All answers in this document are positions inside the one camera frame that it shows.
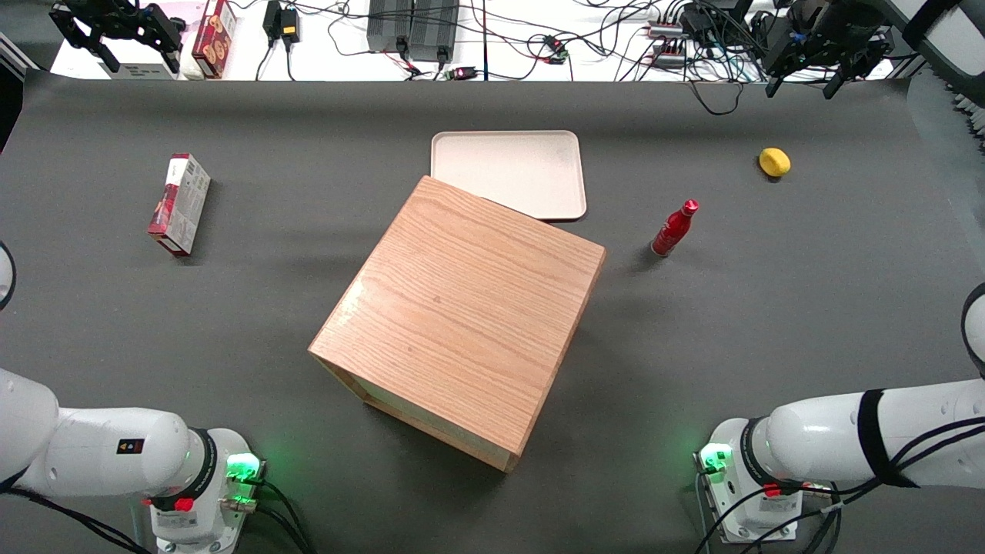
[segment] bottle cap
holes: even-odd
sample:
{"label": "bottle cap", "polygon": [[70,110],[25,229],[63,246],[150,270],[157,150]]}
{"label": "bottle cap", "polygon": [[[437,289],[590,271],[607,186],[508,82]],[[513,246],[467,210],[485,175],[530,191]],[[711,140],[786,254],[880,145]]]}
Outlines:
{"label": "bottle cap", "polygon": [[692,198],[684,203],[684,207],[681,208],[681,211],[684,212],[684,215],[686,216],[692,216],[697,213],[697,209],[700,207],[701,205],[697,203],[697,200]]}

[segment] plastic tray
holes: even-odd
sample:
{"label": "plastic tray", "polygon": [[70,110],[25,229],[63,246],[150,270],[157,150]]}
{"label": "plastic tray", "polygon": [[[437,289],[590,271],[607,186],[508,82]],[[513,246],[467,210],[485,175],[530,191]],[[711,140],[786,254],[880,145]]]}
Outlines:
{"label": "plastic tray", "polygon": [[438,133],[431,176],[541,220],[576,220],[588,208],[578,137],[570,131]]}

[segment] wood grain surface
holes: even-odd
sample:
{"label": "wood grain surface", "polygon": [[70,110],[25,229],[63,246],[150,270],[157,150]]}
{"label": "wood grain surface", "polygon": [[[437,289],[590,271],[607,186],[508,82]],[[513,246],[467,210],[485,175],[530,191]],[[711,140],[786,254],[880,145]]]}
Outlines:
{"label": "wood grain surface", "polygon": [[605,254],[424,177],[308,351],[519,455]]}

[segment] yellow lemon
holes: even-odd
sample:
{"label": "yellow lemon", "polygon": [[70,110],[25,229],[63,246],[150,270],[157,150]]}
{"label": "yellow lemon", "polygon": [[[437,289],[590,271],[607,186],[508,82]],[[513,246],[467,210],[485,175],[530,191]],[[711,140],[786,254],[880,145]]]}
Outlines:
{"label": "yellow lemon", "polygon": [[782,177],[790,171],[790,158],[779,148],[764,148],[759,153],[759,166],[769,176]]}

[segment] red bottle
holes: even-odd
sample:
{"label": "red bottle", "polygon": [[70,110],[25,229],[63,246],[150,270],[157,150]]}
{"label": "red bottle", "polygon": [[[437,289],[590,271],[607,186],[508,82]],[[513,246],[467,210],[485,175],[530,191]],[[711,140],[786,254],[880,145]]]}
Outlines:
{"label": "red bottle", "polygon": [[679,211],[671,214],[660,233],[657,234],[657,238],[653,240],[653,244],[650,245],[653,253],[663,257],[670,254],[674,246],[688,233],[690,216],[694,215],[699,207],[697,200],[692,199],[685,202],[684,207]]}

